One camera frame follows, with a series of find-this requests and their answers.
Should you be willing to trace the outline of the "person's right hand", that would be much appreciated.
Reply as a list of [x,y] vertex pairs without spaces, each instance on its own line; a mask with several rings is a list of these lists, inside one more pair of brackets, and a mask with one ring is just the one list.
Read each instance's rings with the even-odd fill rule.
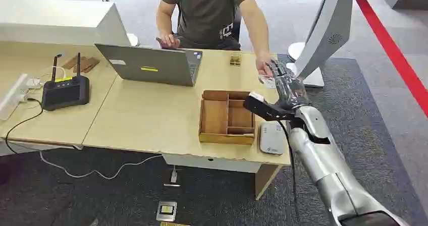
[[162,49],[178,49],[180,40],[176,39],[173,34],[160,35],[156,38]]

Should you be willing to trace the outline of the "person's left hand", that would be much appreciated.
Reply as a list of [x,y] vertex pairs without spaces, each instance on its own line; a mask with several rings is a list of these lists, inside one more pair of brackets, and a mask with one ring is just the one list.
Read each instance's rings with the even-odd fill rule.
[[269,52],[256,53],[255,66],[259,75],[272,77],[273,73],[268,66],[271,62],[272,56]]

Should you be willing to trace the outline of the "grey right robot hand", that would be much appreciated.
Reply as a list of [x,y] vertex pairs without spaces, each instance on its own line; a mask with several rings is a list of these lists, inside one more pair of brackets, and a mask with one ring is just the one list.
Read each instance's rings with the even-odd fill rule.
[[299,106],[310,105],[303,81],[291,69],[277,60],[271,60],[267,66],[272,71],[279,95],[276,106],[291,111]]

